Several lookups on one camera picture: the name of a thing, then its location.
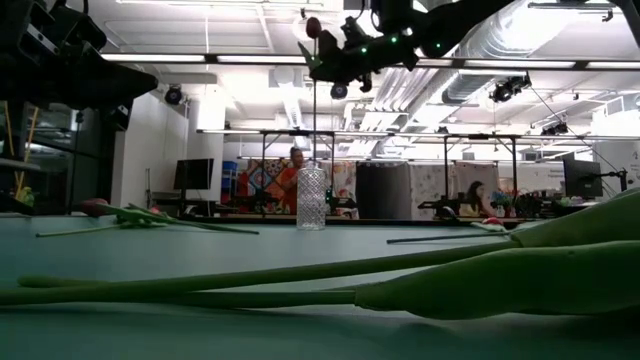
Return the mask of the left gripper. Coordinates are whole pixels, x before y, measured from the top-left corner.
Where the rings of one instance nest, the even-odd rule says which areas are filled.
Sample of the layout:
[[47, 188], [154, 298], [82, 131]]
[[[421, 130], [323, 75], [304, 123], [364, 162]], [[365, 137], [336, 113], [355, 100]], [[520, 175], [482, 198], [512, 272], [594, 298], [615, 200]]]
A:
[[110, 108], [118, 131], [129, 127], [133, 99], [158, 79], [126, 66], [104, 63], [107, 38], [88, 14], [56, 1], [1, 0], [1, 98], [70, 108]]

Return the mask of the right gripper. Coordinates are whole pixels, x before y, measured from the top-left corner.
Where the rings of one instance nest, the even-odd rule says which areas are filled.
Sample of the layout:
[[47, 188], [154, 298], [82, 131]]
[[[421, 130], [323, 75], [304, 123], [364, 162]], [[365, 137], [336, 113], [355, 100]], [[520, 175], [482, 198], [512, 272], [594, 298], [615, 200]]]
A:
[[349, 22], [344, 25], [344, 35], [343, 49], [328, 30], [320, 32], [319, 58], [309, 62], [312, 79], [342, 84], [363, 82], [368, 74], [396, 64], [413, 70], [419, 60], [412, 38], [402, 32], [372, 37], [357, 22]]

